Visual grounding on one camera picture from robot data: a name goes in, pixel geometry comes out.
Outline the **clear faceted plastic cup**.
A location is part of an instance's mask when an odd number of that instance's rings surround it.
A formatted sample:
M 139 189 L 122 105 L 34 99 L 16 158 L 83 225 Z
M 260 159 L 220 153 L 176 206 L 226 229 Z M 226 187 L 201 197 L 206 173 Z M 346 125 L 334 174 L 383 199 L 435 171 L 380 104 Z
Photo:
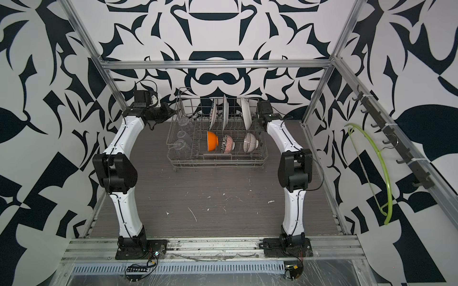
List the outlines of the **clear faceted plastic cup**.
M 178 139 L 174 143 L 176 157 L 179 160 L 188 160 L 192 156 L 191 146 L 183 139 Z

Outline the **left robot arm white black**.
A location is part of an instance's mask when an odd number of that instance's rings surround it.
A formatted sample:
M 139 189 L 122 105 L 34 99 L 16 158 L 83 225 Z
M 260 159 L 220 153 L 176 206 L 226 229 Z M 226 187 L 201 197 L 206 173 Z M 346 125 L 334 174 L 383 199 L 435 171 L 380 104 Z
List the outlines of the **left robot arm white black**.
M 119 223 L 121 250 L 147 250 L 144 226 L 138 215 L 135 186 L 138 172 L 130 161 L 131 151 L 141 131 L 173 117 L 175 110 L 161 104 L 156 91 L 134 91 L 134 102 L 122 113 L 120 129 L 110 145 L 93 157 L 99 184 L 112 199 Z

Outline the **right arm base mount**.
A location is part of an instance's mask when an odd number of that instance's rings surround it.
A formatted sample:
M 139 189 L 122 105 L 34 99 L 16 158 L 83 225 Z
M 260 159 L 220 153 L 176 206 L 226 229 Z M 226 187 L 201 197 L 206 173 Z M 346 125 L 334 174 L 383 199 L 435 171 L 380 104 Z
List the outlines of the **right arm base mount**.
M 310 239 L 305 236 L 281 235 L 279 238 L 265 238 L 259 243 L 265 257 L 313 257 Z

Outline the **white orange small bowl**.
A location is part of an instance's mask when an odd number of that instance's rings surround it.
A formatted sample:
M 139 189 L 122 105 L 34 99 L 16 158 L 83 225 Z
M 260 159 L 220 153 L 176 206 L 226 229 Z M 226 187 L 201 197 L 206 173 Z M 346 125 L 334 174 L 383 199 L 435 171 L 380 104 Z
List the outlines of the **white orange small bowl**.
M 219 145 L 218 137 L 215 133 L 207 131 L 207 149 L 208 152 L 215 151 Z

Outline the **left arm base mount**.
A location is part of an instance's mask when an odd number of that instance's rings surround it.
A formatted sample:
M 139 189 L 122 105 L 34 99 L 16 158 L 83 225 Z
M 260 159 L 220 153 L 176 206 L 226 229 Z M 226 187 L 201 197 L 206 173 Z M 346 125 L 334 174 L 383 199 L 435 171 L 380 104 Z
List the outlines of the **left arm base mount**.
M 167 253 L 168 240 L 147 240 L 138 245 L 130 238 L 118 238 L 116 260 L 140 260 L 161 258 Z

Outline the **clear smooth plastic cup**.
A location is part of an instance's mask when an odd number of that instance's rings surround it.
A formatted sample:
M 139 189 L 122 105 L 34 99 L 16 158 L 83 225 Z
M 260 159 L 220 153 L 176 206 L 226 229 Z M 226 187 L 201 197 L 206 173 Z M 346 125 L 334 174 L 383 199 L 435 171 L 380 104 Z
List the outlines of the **clear smooth plastic cup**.
M 182 117 L 178 120 L 178 127 L 180 130 L 191 133 L 194 131 L 193 121 L 188 117 Z

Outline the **black white patterned bowl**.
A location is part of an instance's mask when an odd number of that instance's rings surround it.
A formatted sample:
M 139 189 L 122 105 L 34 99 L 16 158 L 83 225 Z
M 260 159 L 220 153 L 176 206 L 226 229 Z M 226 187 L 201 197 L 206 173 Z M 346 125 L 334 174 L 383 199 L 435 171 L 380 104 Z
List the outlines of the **black white patterned bowl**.
M 234 140 L 229 135 L 224 135 L 221 143 L 221 153 L 230 154 L 235 148 Z

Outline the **green rim lettered plate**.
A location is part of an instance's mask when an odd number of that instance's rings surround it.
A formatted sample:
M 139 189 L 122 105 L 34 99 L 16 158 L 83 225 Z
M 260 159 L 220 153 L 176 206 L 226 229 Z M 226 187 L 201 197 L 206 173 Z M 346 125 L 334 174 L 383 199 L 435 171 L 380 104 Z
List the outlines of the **green rim lettered plate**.
M 211 130 L 217 121 L 218 117 L 218 99 L 213 98 L 212 99 L 212 105 L 211 105 L 211 112 L 210 112 L 210 124 L 209 124 L 209 130 Z

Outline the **pink ribbed bowl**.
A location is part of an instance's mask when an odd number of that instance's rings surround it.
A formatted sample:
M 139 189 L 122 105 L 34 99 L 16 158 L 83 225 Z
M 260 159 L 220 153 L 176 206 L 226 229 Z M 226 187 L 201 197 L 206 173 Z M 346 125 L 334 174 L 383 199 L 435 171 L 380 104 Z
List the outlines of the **pink ribbed bowl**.
M 243 151 L 245 153 L 254 152 L 259 146 L 259 140 L 252 133 L 247 133 L 243 140 Z

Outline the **teal red striped bowl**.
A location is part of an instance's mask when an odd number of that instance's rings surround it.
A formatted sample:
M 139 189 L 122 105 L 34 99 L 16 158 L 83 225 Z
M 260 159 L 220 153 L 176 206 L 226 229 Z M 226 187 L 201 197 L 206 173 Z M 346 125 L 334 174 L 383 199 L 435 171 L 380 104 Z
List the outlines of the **teal red striped bowl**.
M 229 101 L 227 96 L 223 96 L 223 128 L 222 130 L 225 131 L 226 127 L 229 123 Z

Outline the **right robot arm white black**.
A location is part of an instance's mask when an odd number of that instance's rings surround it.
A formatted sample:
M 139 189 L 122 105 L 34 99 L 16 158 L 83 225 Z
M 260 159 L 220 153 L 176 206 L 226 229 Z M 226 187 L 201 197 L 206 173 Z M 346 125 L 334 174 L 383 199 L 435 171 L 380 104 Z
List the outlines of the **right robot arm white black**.
M 285 194 L 285 215 L 279 237 L 281 248 L 304 247 L 304 200 L 312 181 L 311 151 L 297 143 L 285 120 L 274 113 L 269 101 L 259 101 L 256 112 L 256 124 L 273 139 L 280 151 L 277 177 Z

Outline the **frosted textured plastic cup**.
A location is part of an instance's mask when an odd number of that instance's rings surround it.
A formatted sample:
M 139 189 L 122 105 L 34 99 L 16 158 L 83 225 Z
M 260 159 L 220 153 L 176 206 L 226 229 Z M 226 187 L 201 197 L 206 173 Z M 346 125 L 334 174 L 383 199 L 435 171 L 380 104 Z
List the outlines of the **frosted textured plastic cup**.
M 192 137 L 186 131 L 183 130 L 179 130 L 177 132 L 177 139 L 185 141 L 188 145 L 192 145 L 193 143 Z

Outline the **grey wire dish rack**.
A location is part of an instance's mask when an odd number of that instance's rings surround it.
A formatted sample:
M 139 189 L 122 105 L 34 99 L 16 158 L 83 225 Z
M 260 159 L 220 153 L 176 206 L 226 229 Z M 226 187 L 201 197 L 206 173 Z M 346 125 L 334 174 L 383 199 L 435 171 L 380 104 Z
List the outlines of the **grey wire dish rack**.
M 200 169 L 200 168 L 249 168 L 260 169 L 268 159 L 267 145 L 263 134 L 255 135 L 259 140 L 258 148 L 252 153 L 243 151 L 243 140 L 247 133 L 254 134 L 254 125 L 249 131 L 245 129 L 240 99 L 249 100 L 252 121 L 256 119 L 256 106 L 260 101 L 254 97 L 233 97 L 227 96 L 229 101 L 229 123 L 226 130 L 223 131 L 223 94 L 199 97 L 192 94 L 189 87 L 182 87 L 178 90 L 176 96 L 171 100 L 171 107 L 177 111 L 171 119 L 171 126 L 168 132 L 168 160 L 175 171 L 180 169 Z M 218 117 L 215 126 L 209 130 L 210 112 L 212 99 L 218 99 Z M 177 140 L 178 120 L 182 117 L 188 117 L 193 121 L 194 131 L 188 133 L 193 140 L 191 146 L 192 156 L 188 160 L 179 160 L 176 157 L 174 143 Z M 215 151 L 208 152 L 207 149 L 207 131 L 215 133 L 219 140 L 219 145 Z M 221 153 L 221 143 L 224 135 L 233 138 L 235 148 L 230 154 Z

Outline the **zigzag rim white bowl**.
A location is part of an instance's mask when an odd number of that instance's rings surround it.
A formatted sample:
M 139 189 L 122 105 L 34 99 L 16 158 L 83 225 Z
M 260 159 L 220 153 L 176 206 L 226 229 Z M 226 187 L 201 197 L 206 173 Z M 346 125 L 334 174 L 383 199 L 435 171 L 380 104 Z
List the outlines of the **zigzag rim white bowl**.
M 240 106 L 242 109 L 242 116 L 243 116 L 245 129 L 249 131 L 252 126 L 252 115 L 250 111 L 249 100 L 247 98 L 241 98 Z

